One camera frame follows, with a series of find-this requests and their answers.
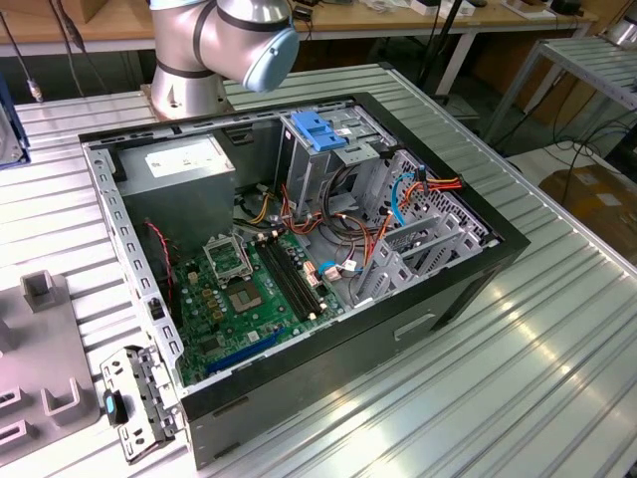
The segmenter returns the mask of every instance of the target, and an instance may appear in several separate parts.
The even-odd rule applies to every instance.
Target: motherboard
[[[329,283],[309,281],[314,265],[291,232],[245,246],[232,236],[204,249],[173,268],[186,385],[344,312]]]

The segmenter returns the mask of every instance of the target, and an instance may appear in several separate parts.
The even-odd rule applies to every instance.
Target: robotic arm
[[[299,50],[286,0],[151,0],[157,69],[152,103],[169,119],[228,109],[222,78],[276,88]]]

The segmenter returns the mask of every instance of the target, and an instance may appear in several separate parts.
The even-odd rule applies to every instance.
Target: expansion slot bracket
[[[108,421],[117,428],[128,463],[165,446],[185,427],[179,400],[155,346],[124,348],[100,369]]]

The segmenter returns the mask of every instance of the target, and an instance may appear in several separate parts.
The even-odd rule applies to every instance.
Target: aluminum table
[[[637,458],[637,271],[399,74],[290,75],[236,109],[373,93],[530,239],[469,309],[198,474],[183,432],[128,466],[106,416],[2,470],[37,476],[621,477]],[[0,172],[0,287],[62,273],[98,394],[99,364],[145,336],[76,135],[154,121],[140,93],[29,105],[33,164]]]
[[[485,142],[491,141],[498,131],[505,114],[527,82],[537,61],[542,57],[554,62],[554,67],[529,102],[527,111],[541,101],[550,88],[550,84],[563,70],[588,83],[627,110],[637,109],[637,94],[634,89],[635,77],[637,77],[637,51],[622,50],[596,37],[540,40],[532,48],[527,60],[494,111],[484,133]]]

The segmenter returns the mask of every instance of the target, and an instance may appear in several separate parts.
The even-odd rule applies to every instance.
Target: label sticker
[[[216,166],[218,172],[227,169],[226,157],[212,141],[202,141],[166,151],[152,152],[146,163],[155,177],[189,171],[199,167]]]
[[[356,270],[356,261],[352,261],[351,259],[347,259],[342,264],[342,267],[345,269],[345,271],[354,272]]]
[[[621,201],[617,199],[610,192],[605,192],[603,194],[597,194],[597,197],[606,204],[607,206],[621,206]]]
[[[592,186],[593,184],[599,183],[597,178],[589,172],[576,172],[575,176],[577,176],[577,179],[579,179],[582,184],[585,184],[587,186]]]

